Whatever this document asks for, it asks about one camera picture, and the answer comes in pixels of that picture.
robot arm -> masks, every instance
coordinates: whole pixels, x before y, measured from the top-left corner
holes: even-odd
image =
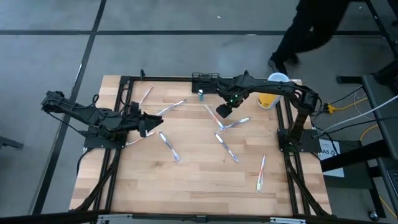
[[[294,146],[301,145],[304,122],[315,111],[319,98],[317,93],[306,86],[300,86],[294,82],[258,80],[250,76],[248,71],[232,79],[218,77],[216,88],[220,97],[226,101],[226,104],[220,105],[216,109],[223,118],[232,113],[232,108],[239,107],[252,92],[282,95],[289,99],[298,111],[287,134],[287,141]]]
[[[126,133],[132,130],[138,130],[141,137],[146,137],[147,131],[163,123],[161,116],[141,114],[138,103],[135,102],[132,102],[128,112],[122,115],[106,108],[97,108],[94,103],[88,106],[80,105],[66,99],[61,91],[48,91],[42,102],[42,110],[46,113],[67,114],[95,128],[96,136],[110,140],[114,139],[119,133]],[[79,133],[82,135],[88,134],[85,131],[80,131]]]

